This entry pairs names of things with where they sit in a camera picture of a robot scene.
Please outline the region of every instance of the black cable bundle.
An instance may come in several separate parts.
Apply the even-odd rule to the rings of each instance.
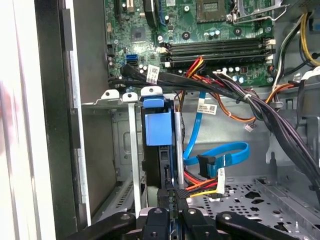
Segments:
[[[135,80],[111,79],[109,81],[111,88],[120,83],[127,87],[145,87],[151,85],[146,82],[147,76],[139,73],[130,65],[123,66],[122,74],[125,77]],[[208,84],[202,81],[196,81],[183,76],[164,72],[159,73],[157,86],[160,86],[163,89],[217,93],[234,100],[240,100],[248,103],[256,119],[264,121],[267,128],[275,135],[287,156],[307,176],[312,184],[311,189],[316,192],[320,204],[320,169],[319,166],[317,166],[316,161],[313,159],[310,150],[303,142],[295,128],[292,127],[286,119],[281,117],[272,107],[257,96],[248,94],[240,85],[234,82],[227,75],[224,75],[223,73],[220,73],[219,76],[214,73],[208,73],[208,75],[208,77],[224,84],[224,87],[217,83]]]

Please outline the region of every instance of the white label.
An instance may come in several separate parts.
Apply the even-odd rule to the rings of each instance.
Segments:
[[[320,66],[317,66],[314,70],[312,71],[307,71],[303,77],[301,78],[301,80],[308,80],[309,78],[313,77],[313,76],[317,76],[320,75]]]
[[[146,75],[146,82],[150,84],[157,84],[160,67],[148,65],[148,73]]]
[[[176,0],[166,0],[167,7],[174,7],[176,5]]]
[[[243,127],[245,130],[247,130],[249,133],[251,133],[254,129],[250,127],[248,124],[244,125]]]
[[[199,102],[198,103],[198,108],[197,108],[196,111],[198,113],[202,113],[202,114],[216,115],[217,107],[218,106],[214,105],[214,104],[206,104],[206,103]]]
[[[217,194],[225,194],[225,168],[218,169],[218,185],[216,186],[216,193]]]

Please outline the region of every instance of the orange wire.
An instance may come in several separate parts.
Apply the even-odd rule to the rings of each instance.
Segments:
[[[209,180],[206,180],[206,181],[202,181],[202,182],[200,182],[200,183],[198,183],[198,184],[196,184],[196,185],[187,187],[185,190],[195,189],[195,188],[197,188],[197,187],[202,186],[203,184],[210,183],[210,182],[213,182],[213,181],[215,181],[215,180],[216,180],[216,179],[214,178],[214,179],[209,179]]]

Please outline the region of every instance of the motherboard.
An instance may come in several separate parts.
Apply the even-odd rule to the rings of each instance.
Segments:
[[[234,23],[234,1],[105,0],[109,76],[121,78],[125,64],[143,74],[154,65],[182,75],[203,56],[207,71],[225,71],[243,86],[271,85],[273,22]],[[271,0],[242,0],[242,6],[250,14]]]

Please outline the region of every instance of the chip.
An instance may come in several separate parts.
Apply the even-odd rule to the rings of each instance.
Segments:
[[[146,29],[144,27],[131,28],[131,43],[143,43],[146,41]]]
[[[226,20],[225,0],[197,0],[196,22],[210,23]]]

